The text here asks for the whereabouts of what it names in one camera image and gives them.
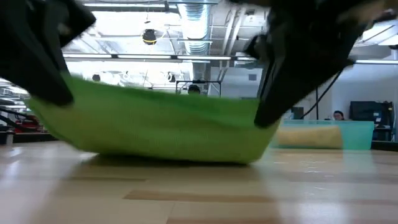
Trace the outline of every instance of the green towel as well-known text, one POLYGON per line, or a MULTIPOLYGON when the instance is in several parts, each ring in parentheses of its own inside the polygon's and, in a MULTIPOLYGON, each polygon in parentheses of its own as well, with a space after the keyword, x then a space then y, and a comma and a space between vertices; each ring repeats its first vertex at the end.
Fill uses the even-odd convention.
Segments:
POLYGON ((32 98, 29 108, 59 140, 87 152, 201 162, 259 159, 279 122, 253 124, 257 100, 174 95, 65 77, 66 108, 32 98))

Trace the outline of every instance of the wooden table surface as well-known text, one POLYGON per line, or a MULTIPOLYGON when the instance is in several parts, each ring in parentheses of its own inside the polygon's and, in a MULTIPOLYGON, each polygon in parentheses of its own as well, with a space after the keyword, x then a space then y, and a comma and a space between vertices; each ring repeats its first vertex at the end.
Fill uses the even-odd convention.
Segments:
POLYGON ((247 166, 0 148, 0 223, 398 223, 398 153, 269 149, 247 166))

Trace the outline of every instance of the person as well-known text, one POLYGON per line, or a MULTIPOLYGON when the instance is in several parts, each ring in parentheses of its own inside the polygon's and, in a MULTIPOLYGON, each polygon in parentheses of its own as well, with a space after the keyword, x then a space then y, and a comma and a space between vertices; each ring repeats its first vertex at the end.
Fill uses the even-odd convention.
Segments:
POLYGON ((335 118, 335 121, 344 121, 345 120, 344 114, 341 111, 335 111, 333 113, 333 117, 335 118))
POLYGON ((188 94, 189 95, 191 95, 191 94, 200 94, 200 88, 199 88, 199 86, 197 86, 197 85, 190 85, 189 87, 188 87, 188 94))

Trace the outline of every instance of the teal bin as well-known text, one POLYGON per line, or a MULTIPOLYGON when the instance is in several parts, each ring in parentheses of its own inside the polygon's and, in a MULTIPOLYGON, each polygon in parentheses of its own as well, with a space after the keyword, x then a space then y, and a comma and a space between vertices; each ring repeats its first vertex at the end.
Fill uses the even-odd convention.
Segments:
POLYGON ((372 145, 374 123, 372 121, 305 121, 283 120, 282 127, 316 128, 339 126, 343 137, 343 149, 369 150, 372 145))

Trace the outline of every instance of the air duct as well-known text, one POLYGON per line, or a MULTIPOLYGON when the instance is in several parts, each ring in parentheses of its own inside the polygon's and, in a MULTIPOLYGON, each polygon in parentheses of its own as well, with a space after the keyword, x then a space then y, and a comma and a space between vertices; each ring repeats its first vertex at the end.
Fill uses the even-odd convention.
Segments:
MULTIPOLYGON (((209 38, 210 5, 209 4, 178 4, 178 10, 182 18, 182 32, 186 41, 185 48, 190 55, 209 54, 210 44, 198 40, 209 38)), ((193 63, 193 79, 202 80, 206 70, 205 63, 193 63)))

